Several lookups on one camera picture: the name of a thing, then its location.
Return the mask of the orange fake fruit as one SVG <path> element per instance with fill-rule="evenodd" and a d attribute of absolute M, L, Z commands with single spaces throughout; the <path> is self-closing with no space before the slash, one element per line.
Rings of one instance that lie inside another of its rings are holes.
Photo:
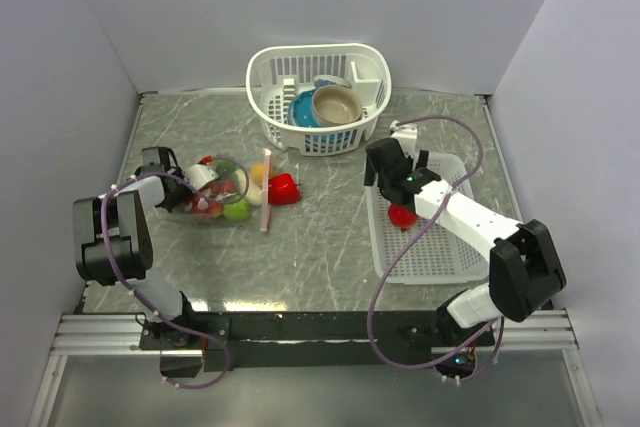
<path fill-rule="evenodd" d="M 263 183 L 264 170 L 265 168 L 263 163 L 254 164 L 249 170 L 251 180 L 258 186 L 261 186 Z M 270 180 L 274 176 L 275 176 L 275 171 L 272 167 L 270 167 L 268 169 L 267 179 Z"/>

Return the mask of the green fake fruit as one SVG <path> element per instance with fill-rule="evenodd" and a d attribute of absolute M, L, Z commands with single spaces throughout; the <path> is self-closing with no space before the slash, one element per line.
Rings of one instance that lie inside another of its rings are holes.
<path fill-rule="evenodd" d="M 251 205 L 246 199 L 226 204 L 223 207 L 223 217 L 231 222 L 245 222 L 251 217 Z"/>

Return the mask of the white fake radish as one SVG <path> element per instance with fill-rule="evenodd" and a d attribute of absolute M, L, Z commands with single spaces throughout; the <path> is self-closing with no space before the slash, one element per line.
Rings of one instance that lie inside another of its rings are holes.
<path fill-rule="evenodd" d="M 253 206 L 261 206 L 262 190 L 251 178 L 248 179 L 246 189 L 247 192 L 245 195 L 245 199 Z"/>

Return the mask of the red fake bell pepper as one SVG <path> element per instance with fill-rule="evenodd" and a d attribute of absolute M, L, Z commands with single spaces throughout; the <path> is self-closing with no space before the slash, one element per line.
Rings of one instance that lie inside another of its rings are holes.
<path fill-rule="evenodd" d="M 298 186 L 289 173 L 275 175 L 268 183 L 268 202 L 271 205 L 291 205 L 301 200 Z"/>

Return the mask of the clear zip top bag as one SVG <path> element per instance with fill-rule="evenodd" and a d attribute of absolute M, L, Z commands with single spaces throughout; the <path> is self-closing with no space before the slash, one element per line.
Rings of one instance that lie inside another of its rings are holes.
<path fill-rule="evenodd" d="M 223 215 L 223 207 L 226 204 L 245 199 L 247 183 L 250 178 L 249 170 L 241 163 L 221 156 L 205 156 L 196 163 L 209 165 L 214 169 L 219 179 L 209 184 L 203 190 L 196 190 L 186 180 L 180 179 L 190 191 L 189 198 L 174 208 L 171 212 L 164 209 L 154 209 L 156 217 L 161 220 L 174 222 L 189 222 L 194 224 L 212 224 L 214 226 L 231 226 L 235 224 L 251 224 L 257 226 L 260 232 L 266 233 L 269 229 L 271 207 L 268 203 L 268 169 L 271 167 L 271 151 L 265 151 L 263 183 L 259 186 L 262 190 L 262 205 L 251 205 L 251 217 L 245 222 L 231 222 Z"/>

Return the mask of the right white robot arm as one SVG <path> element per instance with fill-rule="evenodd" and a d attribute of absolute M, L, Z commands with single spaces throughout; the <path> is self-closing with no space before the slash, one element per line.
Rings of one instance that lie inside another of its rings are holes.
<path fill-rule="evenodd" d="M 544 223 L 523 223 L 477 203 L 427 168 L 427 152 L 413 159 L 396 138 L 376 141 L 365 152 L 365 186 L 377 187 L 391 204 L 444 228 L 488 263 L 484 284 L 441 306 L 437 331 L 442 341 L 460 345 L 473 327 L 499 317 L 522 322 L 564 290 L 566 275 Z"/>

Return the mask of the red fake fruit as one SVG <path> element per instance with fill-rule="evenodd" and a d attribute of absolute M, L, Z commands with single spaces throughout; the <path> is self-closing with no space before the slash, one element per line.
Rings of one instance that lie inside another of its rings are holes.
<path fill-rule="evenodd" d="M 401 231 L 408 231 L 418 222 L 416 214 L 396 204 L 389 205 L 387 216 L 391 224 Z"/>

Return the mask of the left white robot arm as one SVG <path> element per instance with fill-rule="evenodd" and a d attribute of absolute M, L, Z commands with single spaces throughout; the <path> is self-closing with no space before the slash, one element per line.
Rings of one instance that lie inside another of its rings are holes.
<path fill-rule="evenodd" d="M 197 340 L 199 325 L 186 296 L 152 268 L 153 246 L 146 212 L 168 212 L 190 193 L 174 151 L 169 147 L 142 150 L 142 165 L 135 171 L 145 178 L 121 191 L 123 198 L 77 200 L 72 205 L 74 258 L 79 276 L 102 286 L 119 284 L 127 293 L 140 293 L 152 306 L 143 308 L 143 326 L 156 340 L 178 349 Z M 157 315 L 163 314 L 164 322 Z"/>

